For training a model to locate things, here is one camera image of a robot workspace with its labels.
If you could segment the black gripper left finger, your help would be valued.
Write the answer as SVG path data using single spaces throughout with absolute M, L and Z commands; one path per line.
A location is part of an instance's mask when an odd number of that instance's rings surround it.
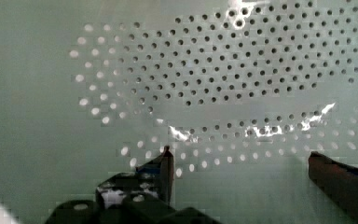
M 101 208 L 120 205 L 133 194 L 148 194 L 165 203 L 171 201 L 173 182 L 173 154 L 170 147 L 153 160 L 137 166 L 134 172 L 119 173 L 100 183 L 95 190 L 95 199 Z

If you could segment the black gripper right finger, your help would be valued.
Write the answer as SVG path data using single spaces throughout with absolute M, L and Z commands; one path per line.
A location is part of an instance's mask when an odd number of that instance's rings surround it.
M 358 223 L 358 168 L 316 151 L 308 163 L 310 180 Z

